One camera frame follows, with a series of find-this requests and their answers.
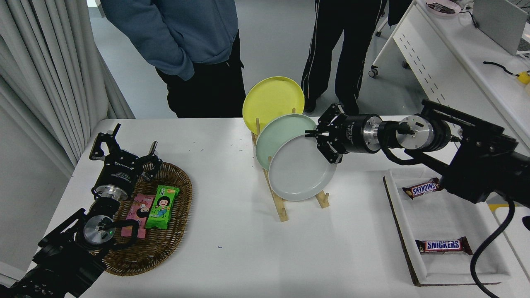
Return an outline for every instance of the white wall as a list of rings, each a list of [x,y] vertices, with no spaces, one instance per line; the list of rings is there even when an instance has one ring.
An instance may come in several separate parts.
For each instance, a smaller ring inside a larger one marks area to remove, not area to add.
[[[68,183],[38,146],[0,108],[0,275],[28,269]]]
[[[86,0],[89,7],[98,7],[101,4],[101,0]]]

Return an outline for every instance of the wooden dish rack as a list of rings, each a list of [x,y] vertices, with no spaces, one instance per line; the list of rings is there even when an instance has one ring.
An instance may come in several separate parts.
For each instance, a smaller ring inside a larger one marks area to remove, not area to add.
[[[252,144],[254,145],[254,149],[256,147],[256,140],[258,139],[258,135],[261,132],[261,129],[260,129],[260,118],[256,118],[256,128],[257,128],[258,134],[256,135],[255,133],[251,133],[252,134]],[[272,160],[272,156],[269,156],[269,163],[270,163],[271,160]],[[272,188],[270,187],[269,171],[267,171],[266,169],[263,169],[263,175],[265,176],[265,180],[267,181],[267,186],[269,187],[270,194],[272,195],[272,200],[274,201],[274,205],[276,206],[276,211],[278,212],[278,216],[280,217],[280,221],[284,222],[284,221],[289,220],[289,217],[287,216],[287,210],[285,209],[285,205],[284,205],[284,201],[286,201],[286,199],[283,199],[280,196],[278,196],[272,190]],[[321,208],[329,207],[329,205],[330,205],[329,201],[328,201],[329,195],[330,195],[329,193],[324,192],[324,190],[321,190],[315,196],[316,200],[319,202]]]

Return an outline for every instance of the wicker basket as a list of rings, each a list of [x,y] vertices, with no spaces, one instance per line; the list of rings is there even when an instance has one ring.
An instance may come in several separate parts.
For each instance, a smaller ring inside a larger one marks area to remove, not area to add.
[[[144,166],[144,170],[152,169],[152,164]],[[151,228],[147,230],[145,239],[138,241],[131,247],[118,251],[110,251],[103,262],[107,272],[119,276],[132,276],[147,272],[165,261],[179,246],[186,229],[188,214],[191,206],[192,185],[190,178],[177,166],[164,162],[160,171],[152,181],[138,179],[132,194],[147,196],[156,195],[158,185],[178,187],[180,189],[176,202],[171,209],[171,219],[167,230]],[[121,202],[116,213],[117,220],[125,220],[133,200]],[[114,235],[118,243],[125,243],[129,237],[121,237],[121,229],[116,229]]]

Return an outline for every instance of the gray curtain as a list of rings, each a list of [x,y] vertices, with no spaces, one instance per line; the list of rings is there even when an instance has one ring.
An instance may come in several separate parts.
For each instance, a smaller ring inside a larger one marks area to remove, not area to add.
[[[86,0],[0,1],[0,108],[68,176],[100,120],[134,118]]]

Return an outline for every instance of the candy bar wrapper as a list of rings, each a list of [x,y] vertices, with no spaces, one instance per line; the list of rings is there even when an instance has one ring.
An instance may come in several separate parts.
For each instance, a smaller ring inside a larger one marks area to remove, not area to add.
[[[144,196],[142,194],[137,194],[134,200],[132,201],[131,208],[127,214],[128,220],[138,221],[138,238],[145,238],[145,222],[149,216],[149,210],[153,204],[155,196]],[[126,226],[121,229],[121,235],[124,237],[131,237],[133,234],[133,228]]]
[[[443,188],[440,186],[440,179],[434,177],[425,183],[411,187],[402,187],[401,189],[403,189],[409,198],[414,199],[424,194],[428,194],[429,192],[440,191]]]
[[[473,254],[465,236],[456,240],[416,240],[416,245],[422,255],[443,255],[446,253]]]
[[[162,230],[167,229],[167,223],[171,218],[171,207],[179,194],[180,189],[177,187],[159,185],[156,191],[156,197],[153,202],[153,208],[149,213],[146,229],[159,227]]]

